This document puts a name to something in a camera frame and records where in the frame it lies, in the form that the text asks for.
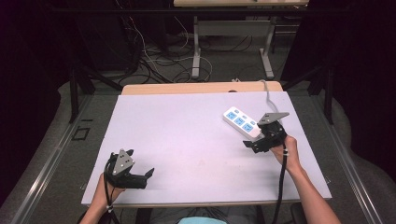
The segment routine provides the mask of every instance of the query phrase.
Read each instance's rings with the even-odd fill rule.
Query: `white table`
[[[280,7],[303,6],[309,0],[175,0],[176,7]],[[201,49],[200,35],[252,35],[265,36],[264,48],[260,49],[265,76],[274,78],[268,52],[276,26],[276,17],[269,21],[199,21],[194,17],[194,58],[192,63],[193,78],[199,76]]]
[[[187,89],[200,87],[204,90],[205,85],[187,84]],[[245,88],[248,83],[226,85],[235,90],[238,85]],[[110,153],[119,153],[121,148],[134,149],[136,164],[131,173],[143,175],[153,167],[155,172],[146,189],[127,189],[115,201],[115,206],[274,203],[280,164],[271,152],[255,154],[246,148],[242,143],[243,135],[222,120],[222,113],[231,106],[254,119],[274,111],[265,100],[267,92],[259,91],[263,90],[263,84],[252,82],[251,85],[254,91],[121,95],[81,203],[91,203]],[[290,112],[282,119],[283,126],[288,134],[298,139],[301,163],[313,184],[324,198],[331,198],[288,94],[283,91],[270,91],[270,94],[279,111]],[[289,175],[285,176],[283,195],[285,201],[299,200]]]

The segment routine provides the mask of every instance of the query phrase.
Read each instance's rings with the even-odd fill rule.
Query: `person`
[[[309,179],[305,169],[300,164],[300,159],[297,149],[297,140],[292,136],[285,138],[285,146],[289,151],[288,162],[286,166],[287,172],[290,174],[297,191],[300,195],[300,200],[304,209],[305,218],[308,223],[341,223],[337,215],[330,208],[327,202],[321,197],[315,186]],[[273,147],[271,151],[274,153],[276,159],[282,163],[283,161],[283,146]],[[80,221],[81,224],[97,223],[100,217],[106,212],[106,194],[103,174],[101,175],[96,191],[93,195],[92,204],[87,210],[84,218]],[[108,192],[114,188],[108,184]],[[114,189],[113,199],[123,192],[125,189]]]

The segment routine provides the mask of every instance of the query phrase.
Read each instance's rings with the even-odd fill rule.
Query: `electrical outlet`
[[[262,132],[254,119],[234,106],[223,114],[223,119],[250,140],[254,140]]]

